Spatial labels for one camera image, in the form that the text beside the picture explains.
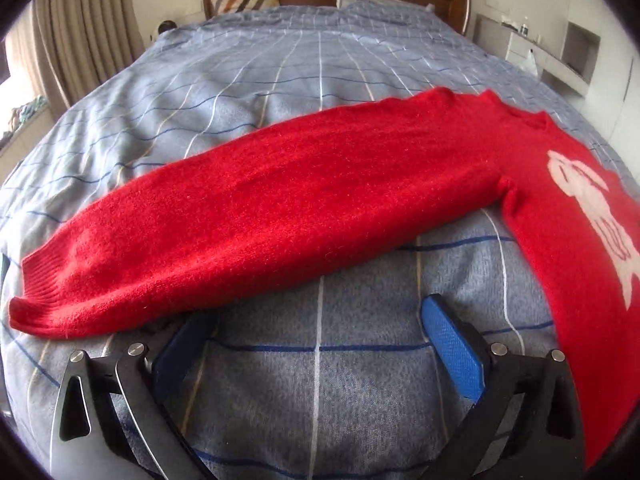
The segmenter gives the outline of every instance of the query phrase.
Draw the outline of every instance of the blue bedspread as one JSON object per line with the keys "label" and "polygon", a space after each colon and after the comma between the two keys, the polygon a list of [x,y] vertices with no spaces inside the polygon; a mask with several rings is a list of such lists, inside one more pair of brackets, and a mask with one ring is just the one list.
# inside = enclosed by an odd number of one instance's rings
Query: blue bedspread
{"label": "blue bedspread", "polygon": [[[509,104],[546,110],[640,196],[619,156],[555,92],[433,14],[281,7],[165,33],[73,106],[0,189],[0,250],[10,262],[2,360],[20,436],[36,457],[48,464],[71,351],[105,355],[138,331],[51,342],[10,329],[23,257],[87,204],[163,164],[295,116],[434,86],[491,88]],[[216,185],[215,173],[201,178]],[[167,407],[220,479],[416,478],[468,409],[418,322],[418,298],[430,292],[510,351],[541,355],[557,344],[537,280],[488,208],[412,247],[223,309]]]}

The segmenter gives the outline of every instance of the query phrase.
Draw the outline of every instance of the curtain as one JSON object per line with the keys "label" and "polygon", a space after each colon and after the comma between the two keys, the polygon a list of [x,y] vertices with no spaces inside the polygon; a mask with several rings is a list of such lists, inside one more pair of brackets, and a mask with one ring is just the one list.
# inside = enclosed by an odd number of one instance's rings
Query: curtain
{"label": "curtain", "polygon": [[56,118],[143,50],[131,0],[33,0],[7,35],[10,70],[28,74]]}

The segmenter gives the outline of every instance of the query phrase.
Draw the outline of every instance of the white bottle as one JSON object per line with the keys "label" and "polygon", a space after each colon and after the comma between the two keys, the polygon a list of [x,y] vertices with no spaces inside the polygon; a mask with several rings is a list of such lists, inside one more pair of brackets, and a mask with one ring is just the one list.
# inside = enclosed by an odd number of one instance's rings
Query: white bottle
{"label": "white bottle", "polygon": [[520,26],[520,33],[526,38],[527,35],[529,34],[529,25],[527,25],[527,21],[529,19],[525,16],[524,17],[524,22],[522,23],[522,25]]}

